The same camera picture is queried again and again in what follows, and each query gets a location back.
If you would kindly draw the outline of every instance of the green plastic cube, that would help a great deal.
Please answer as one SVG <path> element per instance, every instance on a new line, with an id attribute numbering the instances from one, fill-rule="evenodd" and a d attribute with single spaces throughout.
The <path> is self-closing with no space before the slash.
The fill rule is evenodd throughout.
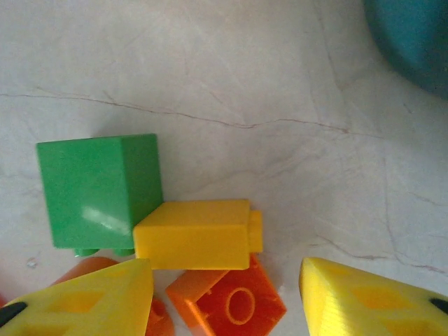
<path id="1" fill-rule="evenodd" d="M 133 227 L 163 202 L 154 134 L 37 144 L 53 244 L 133 253 Z"/>

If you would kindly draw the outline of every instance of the yellow plastic piece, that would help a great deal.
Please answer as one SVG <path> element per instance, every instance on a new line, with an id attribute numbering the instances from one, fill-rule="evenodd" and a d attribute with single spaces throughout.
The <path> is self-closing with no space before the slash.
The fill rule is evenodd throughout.
<path id="1" fill-rule="evenodd" d="M 127 261 L 9 302 L 28 307 L 0 336 L 143 336 L 152 297 L 150 261 Z"/>
<path id="2" fill-rule="evenodd" d="M 302 261 L 299 280 L 311 336 L 443 336 L 448 297 L 320 258 Z"/>
<path id="3" fill-rule="evenodd" d="M 154 270 L 245 270 L 262 236 L 261 213 L 245 199 L 165 202 L 134 228 L 136 256 Z"/>

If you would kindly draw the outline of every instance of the building block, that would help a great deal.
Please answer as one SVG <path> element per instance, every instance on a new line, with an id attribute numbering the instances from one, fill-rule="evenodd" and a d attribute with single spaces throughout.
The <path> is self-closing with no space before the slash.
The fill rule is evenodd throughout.
<path id="1" fill-rule="evenodd" d="M 95 271 L 102 270 L 104 268 L 117 265 L 118 261 L 105 257 L 90 257 L 81 260 L 75 267 L 70 269 L 66 274 L 61 276 L 58 280 L 52 283 L 52 285 L 60 284 L 68 280 L 75 279 L 82 275 L 86 275 Z"/>
<path id="2" fill-rule="evenodd" d="M 105 257 L 91 257 L 80 261 L 75 267 L 61 276 L 53 284 L 60 284 L 104 268 L 117 265 L 118 262 Z M 174 336 L 174 324 L 168 315 L 163 301 L 153 298 L 146 325 L 145 336 Z"/>
<path id="3" fill-rule="evenodd" d="M 145 336 L 174 336 L 174 324 L 163 301 L 153 298 Z"/>
<path id="4" fill-rule="evenodd" d="M 448 335 L 448 297 L 320 258 L 302 261 L 311 336 Z"/>
<path id="5" fill-rule="evenodd" d="M 11 301 L 0 336 L 143 336 L 152 297 L 151 262 L 130 260 Z"/>
<path id="6" fill-rule="evenodd" d="M 263 249 L 262 216 L 246 199 L 165 202 L 134 228 L 154 270 L 245 270 Z"/>
<path id="7" fill-rule="evenodd" d="M 133 227 L 163 202 L 154 134 L 37 144 L 53 244 L 133 254 Z"/>
<path id="8" fill-rule="evenodd" d="M 188 270 L 166 293 L 194 335 L 264 336 L 286 313 L 254 254 L 245 270 Z"/>

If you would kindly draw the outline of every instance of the orange toy piece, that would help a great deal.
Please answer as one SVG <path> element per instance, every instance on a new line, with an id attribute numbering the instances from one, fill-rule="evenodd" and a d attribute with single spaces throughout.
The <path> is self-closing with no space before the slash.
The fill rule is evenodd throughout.
<path id="1" fill-rule="evenodd" d="M 188 270 L 166 292 L 197 336 L 264 336 L 286 313 L 254 254 L 244 270 Z"/>
<path id="2" fill-rule="evenodd" d="M 91 257 L 80 261 L 77 266 L 70 269 L 66 274 L 61 276 L 58 280 L 52 283 L 52 285 L 60 284 L 61 282 L 75 279 L 81 275 L 86 275 L 103 268 L 117 265 L 118 261 L 105 257 Z"/>
<path id="3" fill-rule="evenodd" d="M 163 301 L 153 298 L 145 336 L 174 336 L 174 324 Z"/>

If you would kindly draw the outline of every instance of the white marble surface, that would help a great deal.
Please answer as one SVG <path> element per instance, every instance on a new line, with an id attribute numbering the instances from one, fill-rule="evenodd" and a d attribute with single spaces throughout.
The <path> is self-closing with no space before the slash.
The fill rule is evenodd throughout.
<path id="1" fill-rule="evenodd" d="M 8 299 L 76 262 L 51 246 L 35 143 L 142 132 L 167 200 L 263 210 L 272 335 L 307 335 L 304 256 L 448 294 L 448 102 L 389 68 L 361 0 L 0 0 L 0 32 Z"/>

